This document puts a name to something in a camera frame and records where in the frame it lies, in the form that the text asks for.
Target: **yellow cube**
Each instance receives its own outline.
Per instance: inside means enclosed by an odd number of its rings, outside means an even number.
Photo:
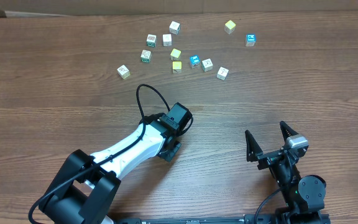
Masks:
[[[224,25],[224,31],[228,34],[233,33],[234,29],[236,29],[236,24],[233,21],[229,21]]]
[[[179,60],[181,51],[178,49],[173,49],[171,52],[171,60]]]
[[[181,62],[172,62],[172,72],[181,73]]]

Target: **block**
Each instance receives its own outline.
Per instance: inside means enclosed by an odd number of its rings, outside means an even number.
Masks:
[[[121,65],[121,67],[117,68],[117,71],[123,79],[126,79],[131,74],[125,65]]]
[[[227,77],[227,74],[229,73],[228,69],[225,69],[224,67],[221,67],[218,71],[218,75],[216,77],[221,80],[225,80]]]
[[[152,59],[152,52],[149,50],[143,50],[140,58],[142,59],[142,62],[150,63]]]
[[[181,51],[178,49],[173,49],[171,52],[171,60],[180,60]]]
[[[172,46],[172,36],[171,34],[164,34],[162,36],[162,45],[163,46]]]
[[[191,68],[195,68],[200,65],[200,58],[198,57],[198,55],[191,56],[189,59]]]
[[[211,59],[206,59],[201,62],[201,66],[203,67],[204,72],[210,71],[213,68],[213,64]]]
[[[149,47],[155,47],[155,42],[157,41],[157,36],[153,34],[149,34],[147,36],[146,44]]]
[[[172,62],[172,72],[181,73],[181,62]]]
[[[233,33],[235,29],[236,29],[236,24],[233,21],[229,21],[224,25],[224,31],[226,31],[228,34]]]
[[[169,26],[169,32],[171,34],[178,35],[180,30],[180,23],[172,21],[171,25]]]
[[[247,34],[246,37],[246,47],[253,47],[256,43],[255,34]]]

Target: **wooden tabletop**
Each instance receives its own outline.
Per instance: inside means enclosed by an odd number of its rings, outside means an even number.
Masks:
[[[228,20],[237,24],[231,35]],[[162,47],[171,21],[181,32]],[[245,47],[247,33],[255,47]],[[157,35],[156,48],[146,47],[147,34]],[[172,48],[182,52],[181,74],[172,74]],[[150,64],[142,50],[152,51]],[[194,54],[213,69],[191,69]],[[226,81],[219,67],[229,69]],[[133,132],[141,83],[195,120],[171,163],[149,159],[122,180],[112,217],[255,213],[277,185],[246,161],[244,131],[269,152],[283,145],[284,120],[309,139],[298,169],[326,180],[323,212],[358,223],[358,11],[0,19],[0,223],[27,223],[71,152],[100,151]],[[152,91],[140,97],[145,114],[165,111]],[[278,195],[262,213],[282,206]],[[39,211],[35,218],[48,222]]]

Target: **small cube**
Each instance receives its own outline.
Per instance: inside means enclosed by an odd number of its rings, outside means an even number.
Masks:
[[[172,46],[172,36],[171,34],[164,34],[162,36],[162,45],[163,46]]]
[[[224,67],[221,67],[218,71],[218,75],[216,76],[218,79],[225,80],[227,77],[227,74],[229,73],[228,69],[225,69]]]
[[[123,79],[126,79],[131,74],[125,65],[121,65],[121,67],[117,68],[117,71]]]
[[[224,31],[226,31],[227,34],[233,33],[235,29],[236,29],[236,24],[233,21],[229,21],[224,25]]]
[[[172,72],[181,73],[181,62],[172,62]]]
[[[150,63],[152,59],[152,52],[149,50],[143,50],[140,58],[142,59],[142,62]]]
[[[157,36],[153,34],[149,34],[147,36],[146,44],[149,47],[155,47],[155,42],[157,41]]]
[[[169,26],[169,32],[178,35],[179,30],[180,30],[180,23],[172,21],[171,25]]]
[[[204,72],[212,70],[213,64],[211,59],[206,59],[201,62],[201,66],[203,67]]]
[[[200,58],[198,58],[198,55],[194,55],[190,57],[190,67],[195,68],[200,64]]]
[[[246,38],[246,47],[253,47],[256,43],[255,34],[247,34]]]
[[[179,60],[181,51],[178,49],[173,49],[171,52],[171,60]]]

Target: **blue cube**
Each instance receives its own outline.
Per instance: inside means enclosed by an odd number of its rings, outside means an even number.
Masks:
[[[198,55],[191,56],[189,59],[190,59],[190,67],[191,68],[194,68],[194,67],[197,67],[198,65],[200,65],[200,58],[198,57]]]
[[[247,34],[246,38],[246,47],[253,47],[256,43],[255,34]]]

